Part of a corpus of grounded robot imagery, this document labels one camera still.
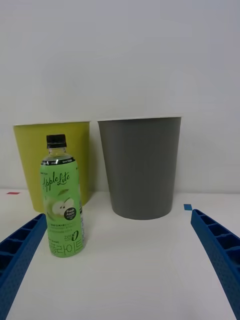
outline yellow cup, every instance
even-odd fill
[[[77,161],[84,205],[89,192],[89,122],[15,125],[13,129],[34,210],[44,212],[40,164],[48,155],[46,136],[55,134],[65,134],[66,151]]]

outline white wall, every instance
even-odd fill
[[[5,0],[0,44],[1,187],[26,186],[13,124],[180,113],[176,188],[240,192],[239,0]]]

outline apple juice bottle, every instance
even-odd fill
[[[51,253],[60,258],[84,247],[83,209],[77,161],[66,153],[65,134],[46,136],[49,154],[41,162],[40,183]]]

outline bottle label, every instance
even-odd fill
[[[73,256],[84,246],[77,162],[74,158],[43,161],[40,181],[51,253]]]

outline gray bin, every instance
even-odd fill
[[[99,121],[113,211],[148,220],[173,204],[181,118]]]

